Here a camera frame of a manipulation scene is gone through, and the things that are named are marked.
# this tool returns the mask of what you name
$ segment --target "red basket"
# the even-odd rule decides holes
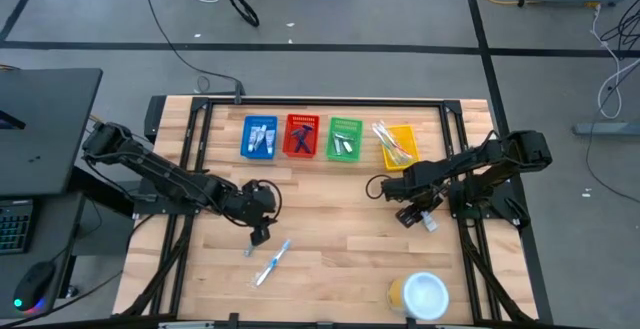
[[[318,146],[318,129],[320,128],[319,124],[320,117],[317,115],[287,115],[287,128],[284,131],[284,143],[282,145],[282,152],[290,157],[313,158],[313,156],[316,155],[316,148]],[[297,153],[295,151],[299,141],[298,138],[293,135],[293,131],[296,129],[302,129],[303,125],[308,125],[313,128],[313,130],[307,134],[307,137],[304,140],[311,153],[307,153],[304,148],[300,148]]]

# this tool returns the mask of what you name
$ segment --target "plastic basket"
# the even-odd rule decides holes
[[[334,134],[342,134],[353,138],[349,141],[351,146],[351,153],[342,146],[340,153],[336,150]],[[362,120],[347,119],[347,118],[331,118],[329,124],[329,138],[327,138],[327,158],[329,160],[345,161],[345,162],[357,162],[360,160],[360,145],[362,144]]]
[[[282,152],[290,157],[313,158],[316,155],[318,146],[318,130],[320,128],[320,117],[317,115],[289,114],[287,115],[287,127],[284,131],[284,142]],[[303,125],[313,128],[304,140],[311,153],[307,153],[304,147],[298,147],[298,137],[293,135],[295,130],[302,130]]]
[[[382,147],[382,155],[384,156],[384,166],[387,168],[387,170],[403,170],[411,166],[411,164],[420,160],[416,137],[415,135],[413,135],[413,128],[411,127],[411,125],[392,125],[388,126],[387,129],[389,129],[389,132],[393,134],[394,138],[402,147],[402,149],[406,150],[413,157],[413,160],[411,162],[403,165],[398,165],[393,162],[393,159],[391,159],[391,155],[389,155],[387,149],[385,149],[385,147],[380,144],[380,147]]]
[[[267,152],[267,139],[264,138],[262,143],[255,148],[252,152],[249,152],[249,135],[251,135],[251,127],[263,125],[267,126],[267,130],[275,130],[275,136],[273,138],[273,150],[271,154]],[[242,148],[240,154],[243,157],[249,159],[273,159],[273,155],[276,152],[276,143],[278,138],[278,117],[275,116],[258,116],[249,115],[244,119],[244,130],[242,132]]]

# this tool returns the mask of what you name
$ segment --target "green basket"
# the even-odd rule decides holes
[[[351,153],[347,152],[344,146],[341,146],[340,148],[341,154],[337,153],[334,141],[334,134],[336,133],[353,138],[352,141],[348,141],[349,145],[351,145]],[[329,138],[327,139],[327,158],[329,158],[329,160],[352,163],[359,161],[361,143],[362,120],[336,117],[331,118],[331,124],[329,124]]]

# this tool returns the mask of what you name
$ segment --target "keyboard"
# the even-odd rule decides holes
[[[28,250],[34,219],[33,200],[0,200],[0,255]]]

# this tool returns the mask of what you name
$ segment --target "black desk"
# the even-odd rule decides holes
[[[38,312],[51,309],[66,291],[75,262],[70,243],[78,237],[84,195],[131,218],[131,201],[74,166],[101,77],[99,69],[0,73],[0,109],[26,124],[22,130],[0,130],[0,197],[34,198],[39,216],[27,253],[0,256],[0,318],[25,316],[13,306],[18,281],[33,264],[69,246],[56,259],[53,282]]]

